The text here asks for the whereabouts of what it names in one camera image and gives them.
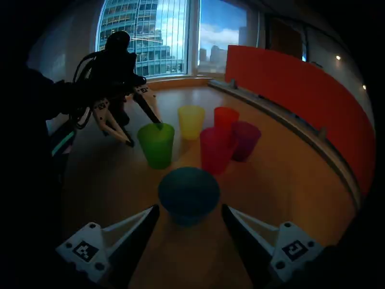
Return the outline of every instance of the red cup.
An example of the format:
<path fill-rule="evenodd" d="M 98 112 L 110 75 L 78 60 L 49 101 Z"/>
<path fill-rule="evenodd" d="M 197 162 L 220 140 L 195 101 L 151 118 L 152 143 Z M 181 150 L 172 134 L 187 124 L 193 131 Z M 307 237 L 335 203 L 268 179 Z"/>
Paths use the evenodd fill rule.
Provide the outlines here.
<path fill-rule="evenodd" d="M 232 123 L 239 119 L 239 112 L 229 107 L 217 107 L 214 109 L 214 126 L 231 131 Z"/>
<path fill-rule="evenodd" d="M 256 126 L 245 121 L 233 123 L 231 129 L 232 135 L 238 143 L 232 159 L 236 161 L 246 161 L 261 137 L 261 131 Z"/>
<path fill-rule="evenodd" d="M 233 135 L 221 128 L 208 128 L 201 132 L 202 169 L 210 174 L 225 171 L 237 147 Z"/>

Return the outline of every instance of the purple cup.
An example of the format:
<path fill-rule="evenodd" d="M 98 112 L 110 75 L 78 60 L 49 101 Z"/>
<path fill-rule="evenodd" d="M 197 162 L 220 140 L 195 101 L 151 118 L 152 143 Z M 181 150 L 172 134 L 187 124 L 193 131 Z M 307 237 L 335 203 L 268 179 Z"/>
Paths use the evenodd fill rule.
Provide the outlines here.
<path fill-rule="evenodd" d="M 261 137 L 261 131 L 256 126 L 245 121 L 233 123 L 231 130 L 238 141 L 232 159 L 236 161 L 246 161 Z"/>

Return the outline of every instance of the green cup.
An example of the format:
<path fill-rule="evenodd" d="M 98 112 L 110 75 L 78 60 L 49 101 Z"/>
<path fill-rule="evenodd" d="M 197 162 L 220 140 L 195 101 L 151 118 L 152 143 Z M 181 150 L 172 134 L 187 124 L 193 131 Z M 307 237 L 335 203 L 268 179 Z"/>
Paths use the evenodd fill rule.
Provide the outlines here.
<path fill-rule="evenodd" d="M 166 123 L 150 123 L 138 131 L 139 143 L 151 168 L 161 170 L 171 164 L 174 132 Z"/>

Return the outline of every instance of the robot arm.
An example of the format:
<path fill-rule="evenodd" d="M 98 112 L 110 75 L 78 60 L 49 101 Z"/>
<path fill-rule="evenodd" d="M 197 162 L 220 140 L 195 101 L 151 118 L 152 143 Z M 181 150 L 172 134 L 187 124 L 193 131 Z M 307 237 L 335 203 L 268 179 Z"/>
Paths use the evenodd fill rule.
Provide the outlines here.
<path fill-rule="evenodd" d="M 225 204 L 222 218 L 255 288 L 288 282 L 323 251 L 292 222 L 275 227 Z"/>
<path fill-rule="evenodd" d="M 93 283 L 126 289 L 158 218 L 153 205 L 107 228 L 88 223 L 56 252 Z"/>

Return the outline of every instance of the yellow cup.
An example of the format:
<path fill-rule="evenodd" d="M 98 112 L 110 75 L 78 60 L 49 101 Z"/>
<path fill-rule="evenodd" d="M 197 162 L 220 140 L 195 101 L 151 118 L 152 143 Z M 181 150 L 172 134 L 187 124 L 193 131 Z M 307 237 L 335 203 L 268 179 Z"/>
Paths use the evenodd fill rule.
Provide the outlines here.
<path fill-rule="evenodd" d="M 197 105 L 185 105 L 178 109 L 178 116 L 182 138 L 196 140 L 202 130 L 205 110 Z"/>

